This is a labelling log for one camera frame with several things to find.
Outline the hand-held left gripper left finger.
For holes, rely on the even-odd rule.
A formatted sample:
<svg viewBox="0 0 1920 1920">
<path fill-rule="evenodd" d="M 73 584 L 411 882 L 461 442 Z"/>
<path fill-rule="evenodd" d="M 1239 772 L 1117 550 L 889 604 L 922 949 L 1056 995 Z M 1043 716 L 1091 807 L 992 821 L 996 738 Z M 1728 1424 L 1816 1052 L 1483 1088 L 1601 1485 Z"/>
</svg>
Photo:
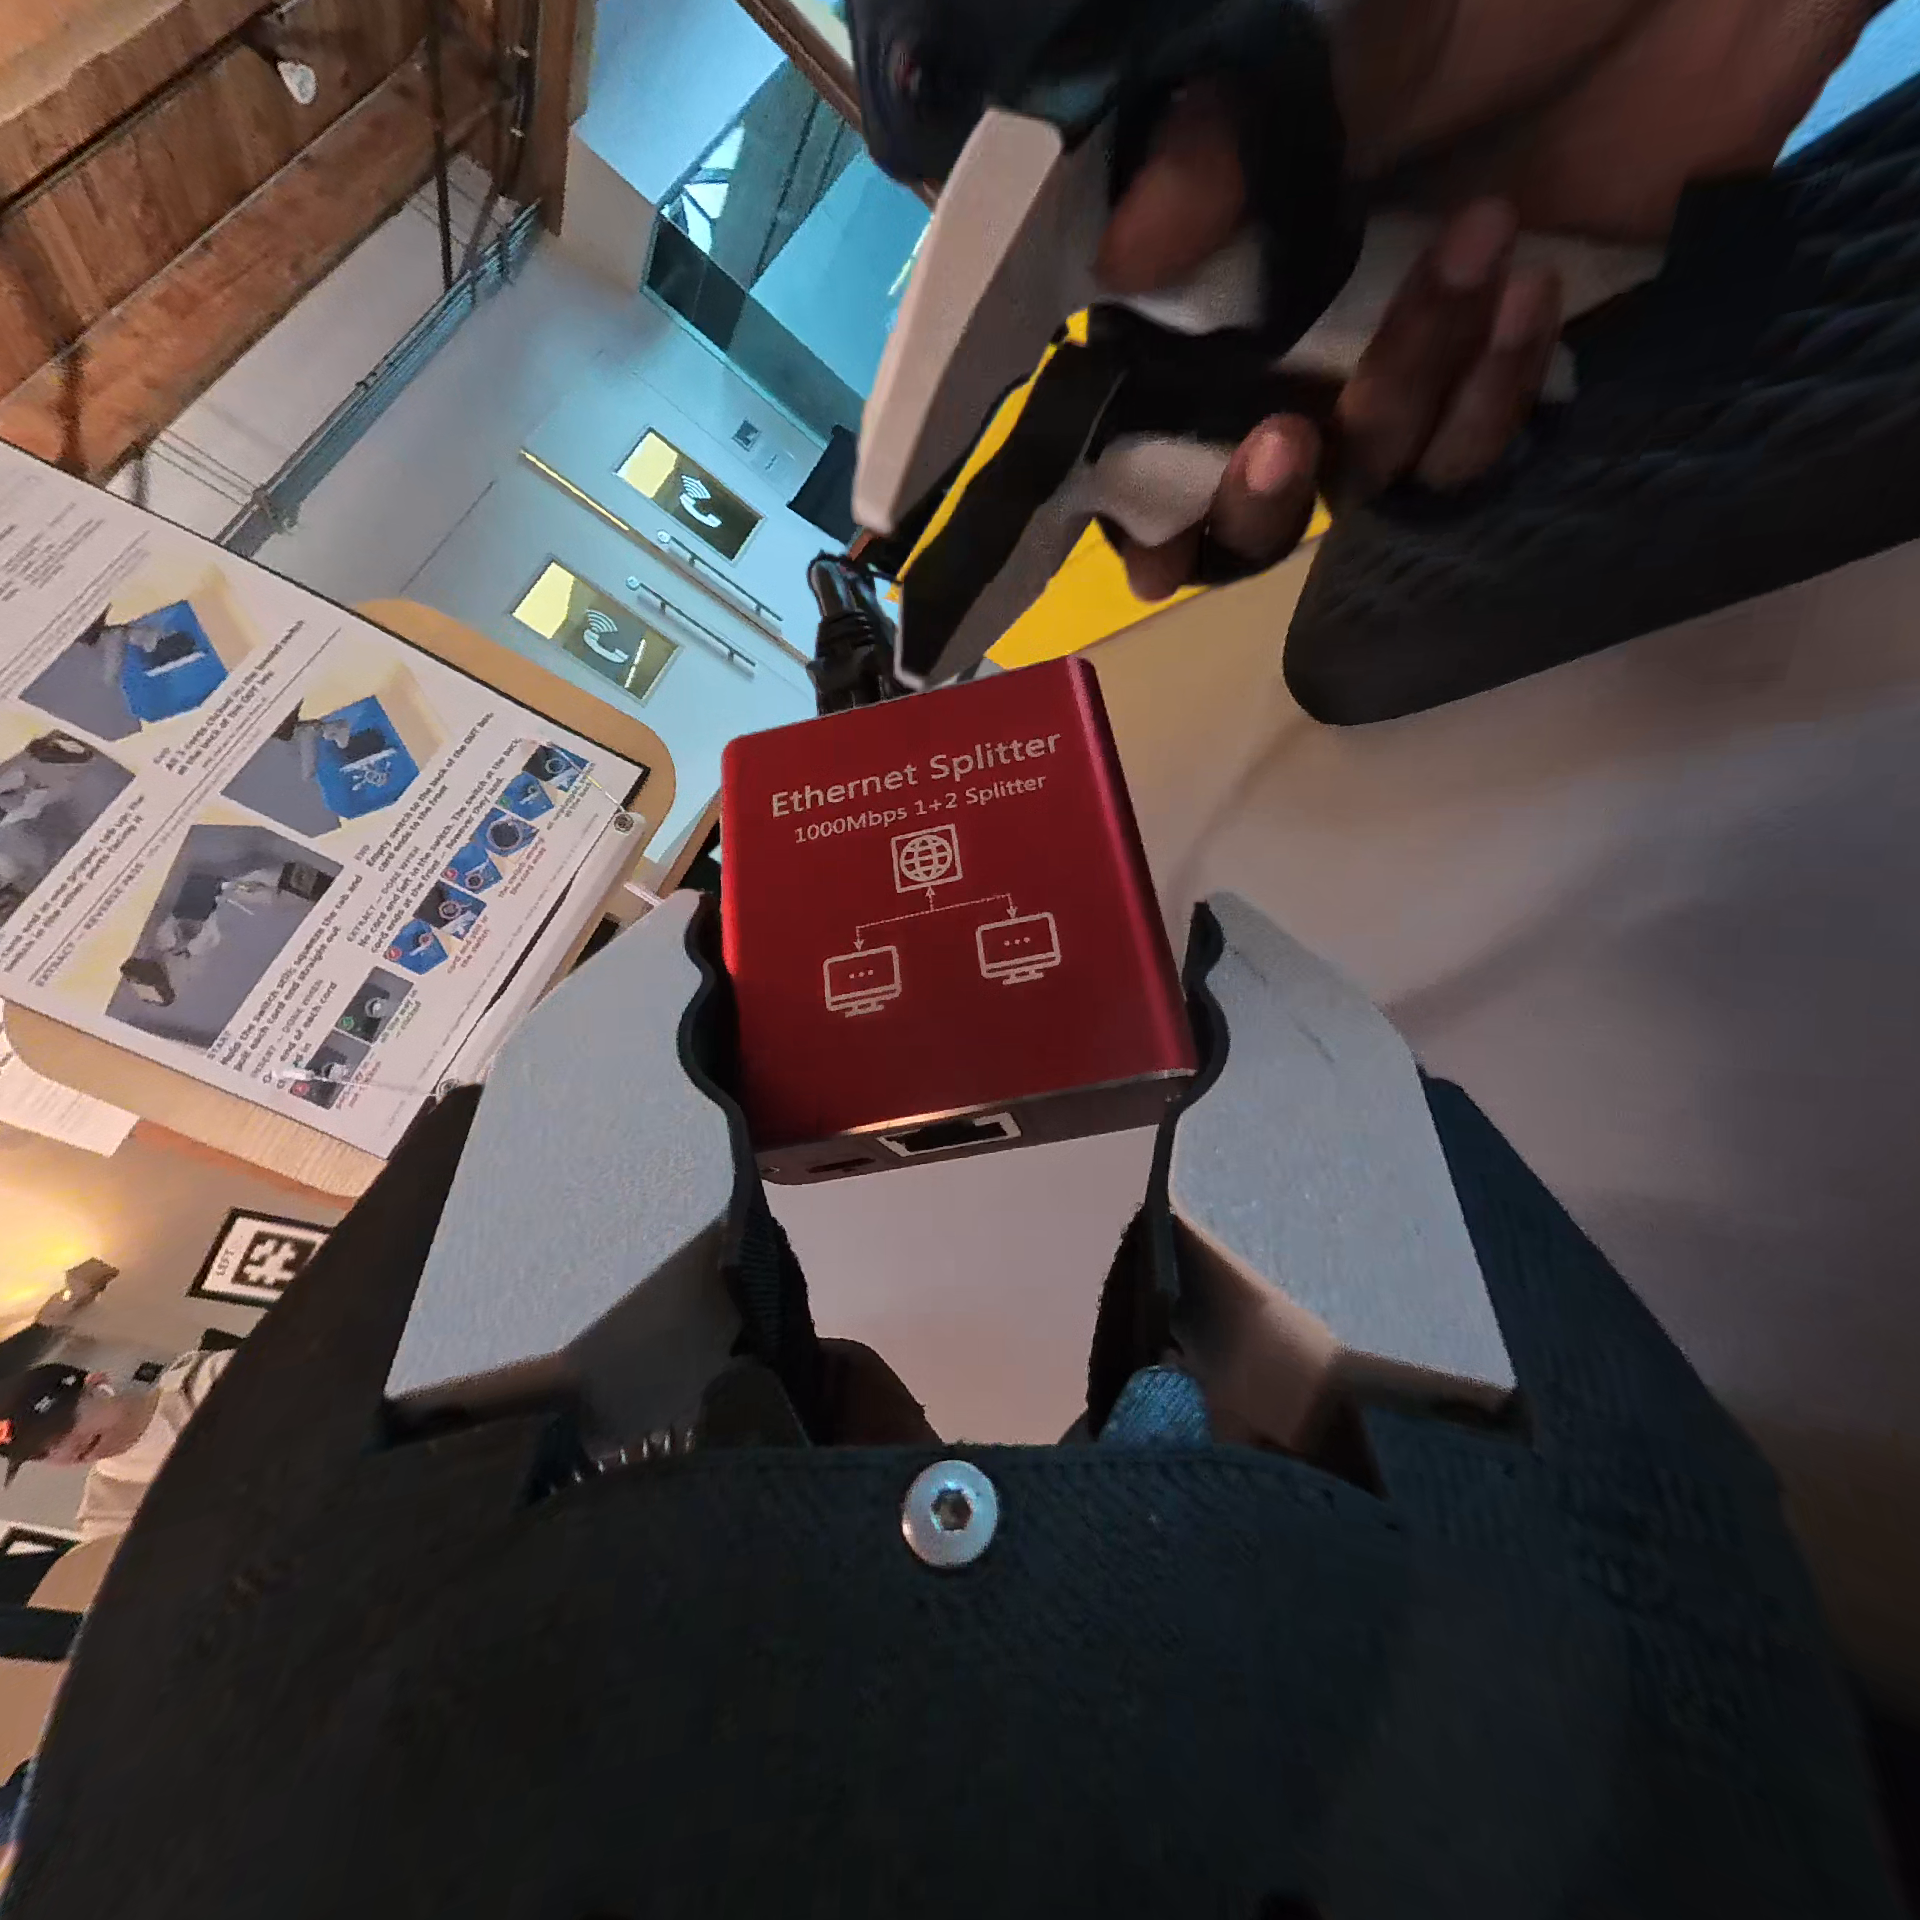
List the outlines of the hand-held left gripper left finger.
<svg viewBox="0 0 1920 1920">
<path fill-rule="evenodd" d="M 732 1357 L 730 1112 L 692 1058 L 713 900 L 672 893 L 500 1045 L 388 1372 L 395 1410 L 696 1410 Z"/>
</svg>

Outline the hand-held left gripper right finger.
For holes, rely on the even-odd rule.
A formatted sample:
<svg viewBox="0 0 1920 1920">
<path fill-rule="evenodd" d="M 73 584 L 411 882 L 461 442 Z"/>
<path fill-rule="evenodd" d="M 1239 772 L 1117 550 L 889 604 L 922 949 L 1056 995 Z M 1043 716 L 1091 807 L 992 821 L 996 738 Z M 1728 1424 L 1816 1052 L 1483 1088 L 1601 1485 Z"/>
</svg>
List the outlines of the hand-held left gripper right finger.
<svg viewBox="0 0 1920 1920">
<path fill-rule="evenodd" d="M 1170 1341 L 1213 1438 L 1313 1455 L 1360 1408 L 1498 1424 L 1517 1392 L 1421 1070 L 1241 895 L 1192 917 L 1205 1070 L 1162 1187 Z"/>
</svg>

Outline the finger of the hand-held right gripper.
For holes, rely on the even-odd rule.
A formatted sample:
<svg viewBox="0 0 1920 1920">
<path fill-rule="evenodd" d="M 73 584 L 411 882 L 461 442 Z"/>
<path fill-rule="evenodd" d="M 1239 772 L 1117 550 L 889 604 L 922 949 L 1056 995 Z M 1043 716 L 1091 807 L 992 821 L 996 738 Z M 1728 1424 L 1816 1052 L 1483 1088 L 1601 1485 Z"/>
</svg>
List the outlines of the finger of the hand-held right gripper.
<svg viewBox="0 0 1920 1920">
<path fill-rule="evenodd" d="M 1008 437 L 900 580 L 897 677 L 971 672 L 1063 566 L 1091 520 L 1144 543 L 1189 523 L 1189 339 L 1117 308 L 1053 348 Z"/>
<path fill-rule="evenodd" d="M 889 536 L 967 459 L 1001 398 L 1095 292 L 1113 122 L 1069 139 L 989 107 L 927 227 L 865 404 L 855 523 Z"/>
</svg>

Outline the yellow plastic bin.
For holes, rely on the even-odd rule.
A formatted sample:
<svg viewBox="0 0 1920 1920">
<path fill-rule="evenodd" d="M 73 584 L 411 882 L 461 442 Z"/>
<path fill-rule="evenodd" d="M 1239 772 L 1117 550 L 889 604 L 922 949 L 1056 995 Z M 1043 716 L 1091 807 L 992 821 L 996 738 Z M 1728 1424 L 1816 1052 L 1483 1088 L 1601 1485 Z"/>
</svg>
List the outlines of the yellow plastic bin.
<svg viewBox="0 0 1920 1920">
<path fill-rule="evenodd" d="M 1034 374 L 1053 348 L 1083 342 L 1091 317 L 1113 312 L 1101 308 L 1073 317 L 1045 348 Z M 1321 367 L 1268 365 L 1260 351 L 1228 342 L 1189 340 L 1189 523 L 1210 515 L 1217 487 L 1236 445 L 1271 415 L 1298 415 L 1313 424 L 1329 424 L 1336 412 L 1339 378 Z M 1008 437 L 1034 380 L 1013 386 L 992 421 L 980 430 L 967 459 L 955 464 L 938 496 L 927 499 L 893 535 L 879 536 L 872 548 L 875 568 L 897 583 L 893 612 L 900 615 L 900 580 L 923 542 L 949 519 L 963 484 L 992 456 Z M 1117 635 L 1148 618 L 1148 604 L 1125 583 L 1115 542 L 1131 540 L 1108 519 L 1093 519 L 1069 558 L 1052 575 L 1035 604 L 1019 615 L 1007 635 L 979 661 L 1001 668 L 1035 666 L 1069 656 Z"/>
</svg>

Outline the red ethernet splitter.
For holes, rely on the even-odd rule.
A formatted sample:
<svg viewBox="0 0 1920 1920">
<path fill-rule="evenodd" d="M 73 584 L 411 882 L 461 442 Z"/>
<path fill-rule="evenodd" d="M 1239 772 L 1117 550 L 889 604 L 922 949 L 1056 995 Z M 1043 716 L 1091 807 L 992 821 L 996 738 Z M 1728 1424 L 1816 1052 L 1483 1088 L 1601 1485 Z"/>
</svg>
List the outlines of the red ethernet splitter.
<svg viewBox="0 0 1920 1920">
<path fill-rule="evenodd" d="M 736 1101 L 771 1184 L 1157 1124 L 1197 1070 L 1098 672 L 735 738 Z"/>
</svg>

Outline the person's right forearm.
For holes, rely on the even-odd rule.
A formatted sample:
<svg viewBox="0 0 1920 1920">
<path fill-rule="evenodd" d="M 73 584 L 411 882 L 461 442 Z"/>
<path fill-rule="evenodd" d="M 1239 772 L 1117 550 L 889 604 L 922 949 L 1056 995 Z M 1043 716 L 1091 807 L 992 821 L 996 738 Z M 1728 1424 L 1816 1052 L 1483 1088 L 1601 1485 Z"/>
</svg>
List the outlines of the person's right forearm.
<svg viewBox="0 0 1920 1920">
<path fill-rule="evenodd" d="M 1633 44 L 1629 174 L 1652 197 L 1771 168 L 1884 3 L 1672 3 Z"/>
</svg>

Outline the grey desk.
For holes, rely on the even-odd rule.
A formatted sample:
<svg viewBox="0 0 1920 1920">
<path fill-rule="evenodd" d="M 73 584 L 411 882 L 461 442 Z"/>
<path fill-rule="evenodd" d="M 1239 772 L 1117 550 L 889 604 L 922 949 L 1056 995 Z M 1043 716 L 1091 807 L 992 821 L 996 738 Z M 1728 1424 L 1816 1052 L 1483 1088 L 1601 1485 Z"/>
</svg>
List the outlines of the grey desk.
<svg viewBox="0 0 1920 1920">
<path fill-rule="evenodd" d="M 1283 686 L 1305 574 L 1088 650 L 1170 928 L 1244 895 L 1473 1093 L 1916 1726 L 1916 543 L 1359 730 Z"/>
</svg>

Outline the person's left hand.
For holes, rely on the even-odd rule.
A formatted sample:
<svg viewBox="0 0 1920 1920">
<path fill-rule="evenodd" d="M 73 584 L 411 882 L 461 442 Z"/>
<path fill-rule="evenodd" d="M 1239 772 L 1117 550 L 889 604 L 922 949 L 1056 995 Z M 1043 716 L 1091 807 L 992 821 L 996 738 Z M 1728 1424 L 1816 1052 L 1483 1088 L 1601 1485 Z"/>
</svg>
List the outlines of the person's left hand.
<svg viewBox="0 0 1920 1920">
<path fill-rule="evenodd" d="M 874 1349 L 821 1341 L 823 1440 L 837 1448 L 931 1448 L 943 1436 L 912 1388 Z"/>
</svg>

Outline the lit phone icon sign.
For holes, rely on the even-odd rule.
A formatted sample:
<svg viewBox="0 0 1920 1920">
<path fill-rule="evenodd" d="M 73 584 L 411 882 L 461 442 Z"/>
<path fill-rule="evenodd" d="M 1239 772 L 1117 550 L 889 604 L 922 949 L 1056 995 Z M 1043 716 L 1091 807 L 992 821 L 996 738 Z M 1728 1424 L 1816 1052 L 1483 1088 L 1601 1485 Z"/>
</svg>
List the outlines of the lit phone icon sign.
<svg viewBox="0 0 1920 1920">
<path fill-rule="evenodd" d="M 565 563 L 548 560 L 513 608 L 541 638 L 639 704 L 656 693 L 682 645 Z"/>
<path fill-rule="evenodd" d="M 728 563 L 741 558 L 763 520 L 745 496 L 655 428 L 629 447 L 616 477 Z"/>
</svg>

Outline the black white marker sign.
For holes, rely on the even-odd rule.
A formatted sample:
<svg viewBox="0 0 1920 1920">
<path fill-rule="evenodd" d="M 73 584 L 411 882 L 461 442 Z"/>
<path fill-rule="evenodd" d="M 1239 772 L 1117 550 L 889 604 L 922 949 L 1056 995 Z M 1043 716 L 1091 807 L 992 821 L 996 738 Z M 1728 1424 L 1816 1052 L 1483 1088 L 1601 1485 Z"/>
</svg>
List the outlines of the black white marker sign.
<svg viewBox="0 0 1920 1920">
<path fill-rule="evenodd" d="M 266 1311 L 319 1260 L 331 1228 L 235 1206 L 217 1230 L 186 1294 L 196 1301 Z"/>
</svg>

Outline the white paper notice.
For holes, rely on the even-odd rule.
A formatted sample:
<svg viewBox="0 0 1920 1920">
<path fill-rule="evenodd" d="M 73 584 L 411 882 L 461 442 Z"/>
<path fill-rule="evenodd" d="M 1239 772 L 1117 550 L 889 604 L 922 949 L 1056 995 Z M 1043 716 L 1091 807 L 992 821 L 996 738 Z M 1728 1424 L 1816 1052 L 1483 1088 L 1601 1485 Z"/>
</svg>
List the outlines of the white paper notice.
<svg viewBox="0 0 1920 1920">
<path fill-rule="evenodd" d="M 2 1127 L 111 1159 L 133 1135 L 137 1118 L 36 1071 L 5 1042 Z"/>
</svg>

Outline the tan printed poster board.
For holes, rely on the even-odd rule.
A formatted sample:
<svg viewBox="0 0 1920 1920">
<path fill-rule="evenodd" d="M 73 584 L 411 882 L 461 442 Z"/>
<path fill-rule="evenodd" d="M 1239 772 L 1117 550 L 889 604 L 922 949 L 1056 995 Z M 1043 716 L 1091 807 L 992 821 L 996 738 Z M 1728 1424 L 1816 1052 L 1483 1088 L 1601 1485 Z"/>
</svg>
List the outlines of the tan printed poster board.
<svg viewBox="0 0 1920 1920">
<path fill-rule="evenodd" d="M 488 1075 L 677 788 L 585 688 L 372 612 L 5 445 L 8 1042 L 346 1200 Z"/>
</svg>

